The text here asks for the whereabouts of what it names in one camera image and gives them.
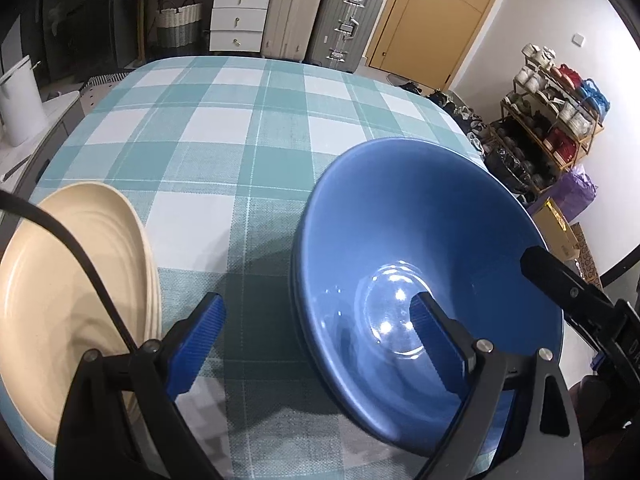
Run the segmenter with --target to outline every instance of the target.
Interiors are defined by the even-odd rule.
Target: white bin
[[[0,77],[0,116],[4,140],[11,146],[19,146],[47,127],[29,56]]]

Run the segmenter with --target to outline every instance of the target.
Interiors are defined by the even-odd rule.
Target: tablecloth
[[[163,333],[205,292],[223,295],[223,334],[177,405],[226,478],[403,480],[424,465],[328,399],[296,341],[287,290],[293,232],[314,183],[337,155],[388,136],[427,139],[482,164],[446,113],[381,82],[278,60],[160,60],[95,106],[31,197],[82,180],[126,195],[159,267]],[[4,387],[0,410],[51,476],[53,448]]]

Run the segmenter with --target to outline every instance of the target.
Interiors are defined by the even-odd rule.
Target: white wall switch
[[[574,34],[574,37],[571,41],[573,41],[577,46],[583,46],[585,38],[581,34]]]

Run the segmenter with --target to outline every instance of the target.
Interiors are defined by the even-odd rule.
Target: wooden door
[[[492,0],[396,0],[370,65],[442,88]]]

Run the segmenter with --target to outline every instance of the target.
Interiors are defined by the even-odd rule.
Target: basket
[[[181,7],[158,9],[156,14],[158,46],[176,48],[198,41],[200,22],[202,21],[202,4],[191,0],[193,4],[185,5],[188,1],[185,0]]]

